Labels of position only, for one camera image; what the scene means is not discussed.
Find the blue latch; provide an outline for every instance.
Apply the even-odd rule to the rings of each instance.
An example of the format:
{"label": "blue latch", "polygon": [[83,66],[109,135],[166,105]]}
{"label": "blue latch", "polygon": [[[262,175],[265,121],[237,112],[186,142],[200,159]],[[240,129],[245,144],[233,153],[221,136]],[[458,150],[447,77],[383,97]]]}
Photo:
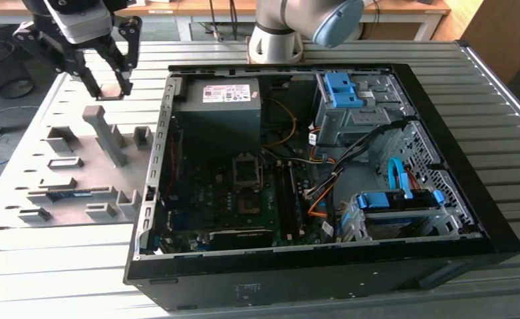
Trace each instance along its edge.
{"label": "blue latch", "polygon": [[349,74],[344,72],[325,74],[329,95],[336,108],[363,108],[364,101],[356,93],[357,84],[351,82]]}
{"label": "blue latch", "polygon": [[361,196],[357,196],[357,202],[359,202],[359,208],[365,209],[368,207],[364,194]]}
{"label": "blue latch", "polygon": [[368,208],[391,207],[387,193],[365,193]]}
{"label": "blue latch", "polygon": [[388,161],[388,185],[391,189],[397,189],[396,176],[399,179],[399,184],[401,190],[404,190],[405,198],[414,199],[412,188],[411,188],[411,179],[408,178],[408,173],[404,171],[404,164],[400,158],[393,157]]}
{"label": "blue latch", "polygon": [[444,204],[444,201],[446,201],[444,193],[443,193],[439,189],[436,189],[436,190],[434,191],[434,195],[435,195],[435,199],[436,199],[438,203],[439,203],[440,205],[443,205],[443,204]]}

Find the metal table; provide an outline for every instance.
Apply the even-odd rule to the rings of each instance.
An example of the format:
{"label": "metal table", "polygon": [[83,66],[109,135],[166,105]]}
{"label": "metal table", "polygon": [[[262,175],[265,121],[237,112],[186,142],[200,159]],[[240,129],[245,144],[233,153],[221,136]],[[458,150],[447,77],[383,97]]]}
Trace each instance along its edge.
{"label": "metal table", "polygon": [[[308,45],[307,49],[308,62],[400,62],[414,67],[520,237],[520,103],[475,52],[455,43],[410,41],[369,41],[333,50]],[[113,71],[101,58],[90,56],[90,59],[98,79],[110,80]],[[244,44],[145,43],[131,96],[123,102],[103,102],[107,122],[119,124],[123,134],[140,125],[156,128],[168,65],[245,61]],[[117,223],[95,224],[73,207],[58,212],[53,223],[35,227],[17,218],[14,206],[27,201],[26,190],[21,188],[34,188],[37,179],[49,173],[45,160],[54,157],[39,140],[46,137],[49,126],[61,125],[71,125],[81,139],[89,139],[94,131],[81,119],[87,104],[93,101],[82,84],[62,75],[0,178],[0,318],[21,314],[35,318],[168,316],[133,286],[122,283],[130,222],[121,219]],[[94,160],[86,159],[85,168]],[[117,175],[123,178],[122,183],[126,180],[141,185],[145,175],[131,172],[141,170],[145,161],[142,158],[115,169],[113,178]],[[70,174],[75,171],[79,185],[90,179],[107,178],[105,174],[81,175],[79,169]],[[520,317],[520,255],[427,292],[194,310],[186,314],[222,318],[261,314],[287,314],[288,318],[516,318]]]}

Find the wooden desk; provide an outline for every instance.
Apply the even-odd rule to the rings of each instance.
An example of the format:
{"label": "wooden desk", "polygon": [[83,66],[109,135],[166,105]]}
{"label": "wooden desk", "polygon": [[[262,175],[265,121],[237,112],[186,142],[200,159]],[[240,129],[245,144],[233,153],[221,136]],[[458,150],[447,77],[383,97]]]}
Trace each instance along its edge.
{"label": "wooden desk", "polygon": [[[380,22],[420,23],[415,40],[426,41],[432,38],[438,25],[451,8],[443,0],[434,5],[424,5],[416,0],[380,0]],[[229,0],[214,0],[216,19],[218,22],[230,21]],[[237,0],[240,22],[256,21],[256,0]],[[145,7],[130,7],[118,12],[119,15],[138,15],[148,22],[176,21],[180,38],[192,41],[192,23],[212,22],[209,0],[178,0],[173,3],[153,3]],[[368,6],[361,22],[375,21],[376,8]],[[0,24],[30,21],[31,15],[22,0],[0,0]]]}
{"label": "wooden desk", "polygon": [[[138,15],[142,17],[160,17],[161,21],[172,20],[176,15],[180,2],[173,3],[149,3],[145,7],[129,7],[126,10],[118,12],[118,15]],[[26,9],[22,0],[0,0],[0,24],[3,23],[22,23],[30,20],[31,14]]]}
{"label": "wooden desk", "polygon": [[[256,21],[256,0],[236,0],[240,22]],[[229,0],[216,0],[216,20],[217,22],[230,22]],[[426,5],[416,0],[380,0],[380,22],[384,23],[420,23],[420,29],[415,40],[427,41],[432,38],[438,25],[444,15],[451,12],[451,8],[443,0],[436,0],[434,5]],[[361,22],[373,22],[376,8],[369,5],[364,11]],[[192,23],[212,22],[209,0],[180,0],[176,14],[178,23],[180,38],[190,41]]]}

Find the floor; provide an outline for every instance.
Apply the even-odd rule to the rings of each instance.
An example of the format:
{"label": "floor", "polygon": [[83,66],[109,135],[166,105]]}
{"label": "floor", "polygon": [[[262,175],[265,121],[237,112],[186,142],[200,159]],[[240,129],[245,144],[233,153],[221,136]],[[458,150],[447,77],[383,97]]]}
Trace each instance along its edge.
{"label": "floor", "polygon": [[[196,41],[213,40],[213,35],[205,33],[205,27],[206,26],[200,24],[193,24]],[[228,25],[221,25],[218,30],[226,39],[232,39],[232,28]],[[241,24],[238,39],[244,41],[252,32],[253,25]],[[142,40],[178,41],[180,38],[176,23],[145,23]],[[17,100],[6,100],[0,97],[0,110],[11,106],[39,106],[43,102],[55,76],[50,69],[45,67],[37,60],[27,60],[26,67],[30,73],[34,75],[34,82],[37,84],[34,92],[27,97],[19,98]],[[512,80],[510,88],[520,99],[520,73]],[[0,113],[0,127],[3,127],[3,135],[0,137],[0,161],[10,159],[14,149],[23,137],[23,133],[26,132],[27,125],[34,118],[35,111],[37,109],[34,108],[25,108]]]}

